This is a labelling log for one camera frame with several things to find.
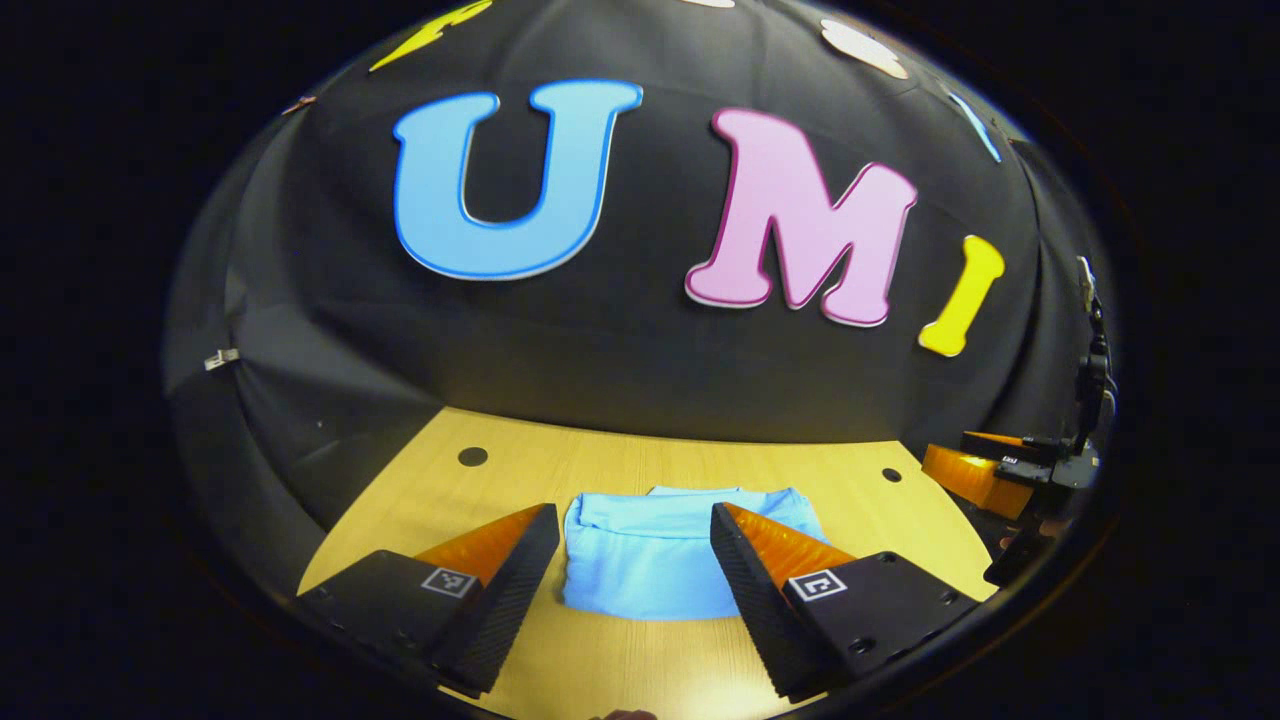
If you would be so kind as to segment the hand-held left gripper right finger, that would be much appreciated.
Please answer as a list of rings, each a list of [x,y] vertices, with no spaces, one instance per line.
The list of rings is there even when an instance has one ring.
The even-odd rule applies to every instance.
[[[774,692],[797,703],[922,653],[978,602],[900,553],[855,557],[730,502],[710,547]]]

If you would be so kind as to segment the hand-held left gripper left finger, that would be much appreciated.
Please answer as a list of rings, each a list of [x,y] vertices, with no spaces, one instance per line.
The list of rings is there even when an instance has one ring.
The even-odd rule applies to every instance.
[[[371,659],[431,688],[490,692],[561,543],[535,503],[415,556],[376,550],[298,597]]]

